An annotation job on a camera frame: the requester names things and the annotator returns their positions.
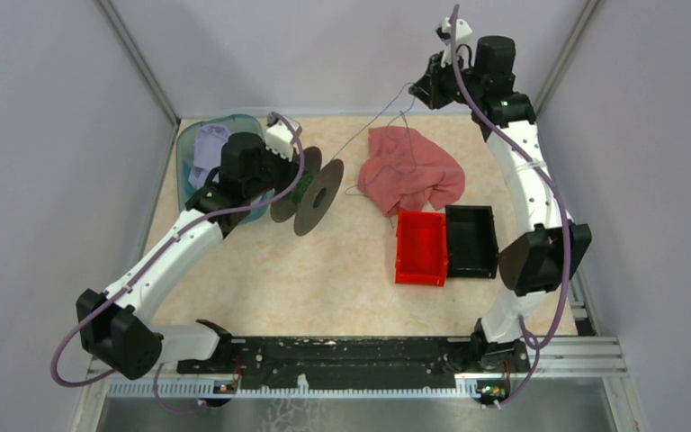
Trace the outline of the black plastic bin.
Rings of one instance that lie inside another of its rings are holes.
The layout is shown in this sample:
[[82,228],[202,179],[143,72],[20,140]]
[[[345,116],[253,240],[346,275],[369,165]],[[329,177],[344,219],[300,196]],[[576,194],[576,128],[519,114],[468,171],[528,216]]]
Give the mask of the black plastic bin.
[[494,279],[498,239],[491,206],[447,205],[448,278]]

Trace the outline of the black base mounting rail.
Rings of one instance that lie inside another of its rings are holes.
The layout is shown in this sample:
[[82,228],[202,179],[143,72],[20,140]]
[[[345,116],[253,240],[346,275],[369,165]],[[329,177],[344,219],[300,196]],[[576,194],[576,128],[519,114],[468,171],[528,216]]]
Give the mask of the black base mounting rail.
[[521,341],[479,337],[226,337],[207,360],[183,360],[180,374],[228,374],[242,390],[291,390],[305,377],[314,391],[453,388],[458,374],[526,373]]

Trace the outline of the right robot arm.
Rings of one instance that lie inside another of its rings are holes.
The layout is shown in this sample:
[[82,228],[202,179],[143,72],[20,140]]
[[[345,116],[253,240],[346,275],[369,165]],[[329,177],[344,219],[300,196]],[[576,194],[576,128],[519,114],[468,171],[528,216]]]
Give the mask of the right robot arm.
[[443,50],[430,56],[409,91],[432,110],[452,103],[471,108],[513,201],[518,236],[499,254],[503,286],[471,345],[474,365],[493,371],[516,342],[536,349],[554,336],[592,232],[572,220],[543,160],[535,109],[515,89],[514,41],[484,36],[474,48],[468,41],[445,34]]

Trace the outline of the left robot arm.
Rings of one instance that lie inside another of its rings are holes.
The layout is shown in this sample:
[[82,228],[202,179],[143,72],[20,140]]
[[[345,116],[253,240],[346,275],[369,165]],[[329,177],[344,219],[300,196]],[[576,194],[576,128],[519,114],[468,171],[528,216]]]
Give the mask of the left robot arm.
[[206,172],[165,236],[102,292],[76,301],[82,348],[114,373],[136,380],[162,364],[199,360],[214,373],[234,359],[228,333],[207,320],[151,325],[166,297],[202,256],[219,246],[249,213],[280,201],[301,179],[299,129],[281,124],[263,135],[233,132],[220,163]]

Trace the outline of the pink cloth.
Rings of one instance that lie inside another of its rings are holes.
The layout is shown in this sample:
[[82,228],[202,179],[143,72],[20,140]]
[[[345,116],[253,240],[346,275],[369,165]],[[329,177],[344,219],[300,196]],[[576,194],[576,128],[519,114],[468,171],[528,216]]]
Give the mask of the pink cloth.
[[369,129],[368,158],[357,189],[386,217],[401,211],[435,210],[456,203],[464,194],[466,176],[447,151],[412,128]]

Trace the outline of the red plastic bin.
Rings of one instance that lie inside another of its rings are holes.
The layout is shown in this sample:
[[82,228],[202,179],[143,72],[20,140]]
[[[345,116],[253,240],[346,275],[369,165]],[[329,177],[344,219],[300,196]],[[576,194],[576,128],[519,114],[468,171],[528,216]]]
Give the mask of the red plastic bin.
[[446,217],[443,213],[398,213],[395,283],[443,287],[448,270]]

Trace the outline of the lavender cloth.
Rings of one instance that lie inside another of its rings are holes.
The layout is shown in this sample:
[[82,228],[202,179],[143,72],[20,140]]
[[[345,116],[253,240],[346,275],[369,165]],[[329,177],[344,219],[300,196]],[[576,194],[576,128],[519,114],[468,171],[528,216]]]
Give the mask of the lavender cloth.
[[183,162],[184,177],[184,209],[196,192],[206,184],[213,189],[220,189],[220,172],[211,179],[210,173],[222,164],[223,148],[229,143],[234,131],[225,122],[205,123],[196,129],[191,141],[192,158]]

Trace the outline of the black cable spool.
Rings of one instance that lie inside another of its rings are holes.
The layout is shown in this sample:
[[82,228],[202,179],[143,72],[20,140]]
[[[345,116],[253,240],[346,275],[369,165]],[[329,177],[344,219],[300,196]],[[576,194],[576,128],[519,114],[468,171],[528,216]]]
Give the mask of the black cable spool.
[[293,231],[305,236],[314,230],[327,214],[342,184],[345,165],[339,158],[322,164],[318,147],[304,149],[304,171],[295,188],[270,205],[272,220],[282,223],[293,219]]

